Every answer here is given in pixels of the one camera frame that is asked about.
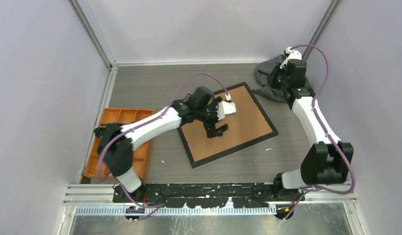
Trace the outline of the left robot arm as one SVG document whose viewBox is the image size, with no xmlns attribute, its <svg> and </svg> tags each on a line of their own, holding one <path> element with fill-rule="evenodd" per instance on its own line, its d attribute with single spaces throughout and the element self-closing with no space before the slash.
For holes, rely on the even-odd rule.
<svg viewBox="0 0 402 235">
<path fill-rule="evenodd" d="M 106 124 L 97 149 L 99 162 L 105 163 L 125 190 L 126 198 L 137 203 L 143 198 L 144 190 L 133 169 L 136 149 L 164 132 L 196 120 L 203 123 L 208 138 L 221 137 L 228 125 L 217 127 L 216 124 L 236 112 L 229 92 L 225 92 L 224 97 L 215 97 L 210 89 L 200 86 L 184 99 L 173 100 L 169 106 L 145 119 L 125 125 Z"/>
</svg>

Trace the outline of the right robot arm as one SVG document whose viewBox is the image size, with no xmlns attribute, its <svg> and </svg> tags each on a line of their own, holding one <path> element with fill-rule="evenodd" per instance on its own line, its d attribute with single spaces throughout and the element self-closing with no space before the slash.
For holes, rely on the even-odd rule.
<svg viewBox="0 0 402 235">
<path fill-rule="evenodd" d="M 353 192 L 356 186 L 355 173 L 351 167 L 354 148 L 343 142 L 330 128 L 321 113 L 316 96 L 306 88 L 306 62 L 302 59 L 286 59 L 276 65 L 268 78 L 273 87 L 283 92 L 283 99 L 299 118 L 307 135 L 310 149 L 301 166 L 294 171 L 279 173 L 274 178 L 273 196 L 285 201 L 292 190 L 329 190 L 328 185 L 342 184 L 351 180 L 350 189 L 341 194 Z"/>
</svg>

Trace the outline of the black picture frame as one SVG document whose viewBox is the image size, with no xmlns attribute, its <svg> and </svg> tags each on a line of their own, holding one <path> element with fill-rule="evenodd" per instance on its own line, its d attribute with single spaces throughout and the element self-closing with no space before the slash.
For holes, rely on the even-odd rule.
<svg viewBox="0 0 402 235">
<path fill-rule="evenodd" d="M 237 113 L 217 126 L 228 125 L 221 137 L 208 138 L 203 123 L 196 120 L 178 128 L 192 168 L 243 150 L 270 138 L 278 131 L 246 82 L 227 88 Z"/>
</svg>

